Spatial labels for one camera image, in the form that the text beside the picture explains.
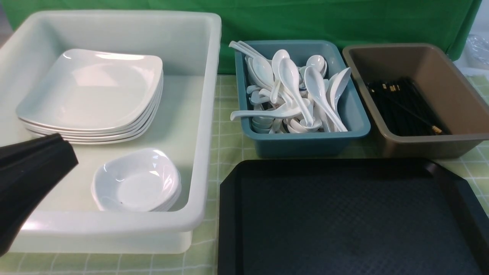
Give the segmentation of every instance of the white plastic bin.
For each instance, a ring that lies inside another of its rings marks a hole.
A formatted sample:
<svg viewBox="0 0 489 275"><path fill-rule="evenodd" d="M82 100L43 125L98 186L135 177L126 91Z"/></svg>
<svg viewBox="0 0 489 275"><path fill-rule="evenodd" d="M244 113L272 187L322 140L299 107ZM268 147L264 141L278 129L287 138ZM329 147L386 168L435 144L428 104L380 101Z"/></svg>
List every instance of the white plastic bin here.
<svg viewBox="0 0 489 275"><path fill-rule="evenodd" d="M41 202L12 252L180 253L204 217L214 90L221 40L215 14L176 11L47 11L30 16L0 49L0 145L30 139L18 103L64 51L150 54L163 60L164 89L150 129L111 145L75 145L80 164ZM101 212L90 193L100 165L145 147L181 173L169 212Z"/></svg>

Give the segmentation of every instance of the teal bin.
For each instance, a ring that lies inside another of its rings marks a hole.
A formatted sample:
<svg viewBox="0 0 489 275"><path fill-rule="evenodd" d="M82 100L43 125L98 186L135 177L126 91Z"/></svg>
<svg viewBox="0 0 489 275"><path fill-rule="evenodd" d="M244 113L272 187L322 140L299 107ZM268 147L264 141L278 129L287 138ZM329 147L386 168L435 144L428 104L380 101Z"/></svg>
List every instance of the teal bin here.
<svg viewBox="0 0 489 275"><path fill-rule="evenodd" d="M276 51L285 49L297 66L304 66L311 55L322 55L328 62L327 78L346 68L338 48L327 41L283 40L247 41L250 46L272 59ZM246 94L248 70L245 55L236 52L236 79L240 110L252 110ZM256 153L261 158L296 158L334 156L348 146L351 140L366 136L370 122L353 82L350 80L338 103L339 115L348 132L305 134L259 134L251 128L251 118L241 118L243 132L254 140Z"/></svg>

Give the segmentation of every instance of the stack of plates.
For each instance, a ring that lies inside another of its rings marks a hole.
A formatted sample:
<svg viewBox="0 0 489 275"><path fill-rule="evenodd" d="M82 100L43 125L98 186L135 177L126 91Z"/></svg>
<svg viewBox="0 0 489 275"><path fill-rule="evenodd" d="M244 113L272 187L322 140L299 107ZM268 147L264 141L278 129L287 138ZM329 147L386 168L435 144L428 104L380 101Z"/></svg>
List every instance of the stack of plates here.
<svg viewBox="0 0 489 275"><path fill-rule="evenodd" d="M135 139L158 110L162 67L157 56L68 50L18 105L17 116L35 137L60 133L73 144Z"/></svg>

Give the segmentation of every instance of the chopsticks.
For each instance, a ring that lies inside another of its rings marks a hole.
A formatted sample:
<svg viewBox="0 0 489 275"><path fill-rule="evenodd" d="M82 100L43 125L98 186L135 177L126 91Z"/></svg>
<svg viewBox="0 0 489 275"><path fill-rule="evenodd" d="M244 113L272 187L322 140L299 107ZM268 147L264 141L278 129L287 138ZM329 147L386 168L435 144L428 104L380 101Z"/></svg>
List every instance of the chopsticks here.
<svg viewBox="0 0 489 275"><path fill-rule="evenodd" d="M450 135L422 96L416 83L407 77L367 84L378 111L389 130L398 136Z"/></svg>

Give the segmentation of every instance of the green cloth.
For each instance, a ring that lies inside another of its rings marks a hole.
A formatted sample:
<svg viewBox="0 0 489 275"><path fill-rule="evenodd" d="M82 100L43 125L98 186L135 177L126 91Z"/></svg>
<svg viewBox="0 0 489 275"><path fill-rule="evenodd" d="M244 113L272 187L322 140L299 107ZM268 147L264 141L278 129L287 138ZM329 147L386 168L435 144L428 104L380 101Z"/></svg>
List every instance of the green cloth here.
<svg viewBox="0 0 489 275"><path fill-rule="evenodd" d="M2 0L13 28L30 14L65 9L152 9L217 13L219 73L234 73L231 40L423 42L460 57L482 0Z"/></svg>

